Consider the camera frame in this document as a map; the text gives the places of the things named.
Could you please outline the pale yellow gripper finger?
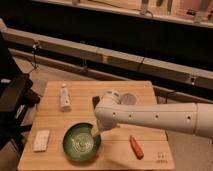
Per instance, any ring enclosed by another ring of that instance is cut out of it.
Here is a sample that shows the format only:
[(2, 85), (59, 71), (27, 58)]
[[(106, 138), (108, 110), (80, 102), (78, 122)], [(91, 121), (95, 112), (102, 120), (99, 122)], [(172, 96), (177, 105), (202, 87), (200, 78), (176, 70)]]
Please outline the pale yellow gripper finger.
[(93, 125), (91, 128), (91, 136), (96, 137), (100, 134), (100, 130), (97, 125)]

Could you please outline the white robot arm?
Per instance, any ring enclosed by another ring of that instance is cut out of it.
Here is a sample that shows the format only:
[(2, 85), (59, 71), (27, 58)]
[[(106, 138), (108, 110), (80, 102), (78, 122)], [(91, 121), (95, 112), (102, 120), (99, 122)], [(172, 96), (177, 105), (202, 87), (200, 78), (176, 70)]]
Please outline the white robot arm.
[(93, 137), (118, 124), (129, 124), (213, 139), (213, 104), (124, 105), (118, 91), (107, 90), (95, 106), (94, 115)]

